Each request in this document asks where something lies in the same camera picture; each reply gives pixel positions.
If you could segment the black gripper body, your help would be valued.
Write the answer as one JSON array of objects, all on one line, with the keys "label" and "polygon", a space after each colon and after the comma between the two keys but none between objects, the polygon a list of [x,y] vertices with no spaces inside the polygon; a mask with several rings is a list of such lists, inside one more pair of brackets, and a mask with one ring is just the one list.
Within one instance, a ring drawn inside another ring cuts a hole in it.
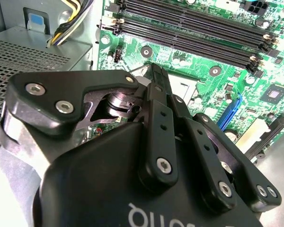
[{"label": "black gripper body", "polygon": [[141,123],[126,123],[53,162],[33,164],[42,181],[32,213],[41,227],[259,227],[260,221],[239,201],[214,212],[202,198],[200,167],[189,140],[173,134],[171,110],[155,128],[153,173],[142,169],[146,156]]}]

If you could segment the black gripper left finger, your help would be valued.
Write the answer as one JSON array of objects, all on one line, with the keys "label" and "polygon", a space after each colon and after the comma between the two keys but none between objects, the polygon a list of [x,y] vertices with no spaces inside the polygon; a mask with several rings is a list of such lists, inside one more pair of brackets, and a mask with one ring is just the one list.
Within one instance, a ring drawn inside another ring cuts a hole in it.
[{"label": "black gripper left finger", "polygon": [[6,150],[49,182],[91,188],[130,171],[148,189],[178,181],[167,72],[124,70],[30,72],[10,78]]}]

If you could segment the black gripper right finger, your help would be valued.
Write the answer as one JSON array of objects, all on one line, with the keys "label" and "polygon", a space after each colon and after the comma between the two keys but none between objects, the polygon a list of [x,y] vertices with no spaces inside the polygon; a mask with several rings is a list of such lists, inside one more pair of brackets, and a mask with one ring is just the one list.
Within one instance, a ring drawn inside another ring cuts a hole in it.
[{"label": "black gripper right finger", "polygon": [[281,205],[282,197],[270,181],[208,116],[191,116],[184,101],[171,93],[167,71],[161,69],[161,73],[177,129],[192,143],[201,168],[201,194],[206,205],[214,212],[232,210],[239,201],[253,212]]}]

